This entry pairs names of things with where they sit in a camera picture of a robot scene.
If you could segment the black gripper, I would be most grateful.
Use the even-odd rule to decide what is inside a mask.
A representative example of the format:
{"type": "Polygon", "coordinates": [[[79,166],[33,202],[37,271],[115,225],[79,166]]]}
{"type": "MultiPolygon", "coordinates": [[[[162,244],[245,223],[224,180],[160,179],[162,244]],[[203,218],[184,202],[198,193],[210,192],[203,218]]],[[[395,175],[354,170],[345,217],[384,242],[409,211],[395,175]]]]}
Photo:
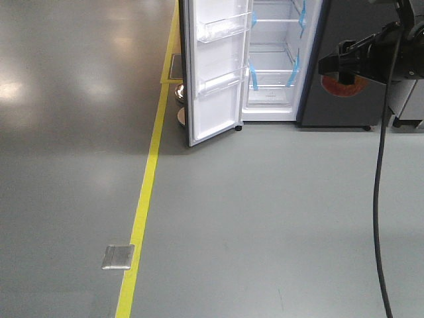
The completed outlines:
{"type": "Polygon", "coordinates": [[[423,79],[423,24],[402,30],[390,23],[362,40],[344,40],[319,60],[319,74],[339,83],[356,76],[378,83],[423,79]]]}

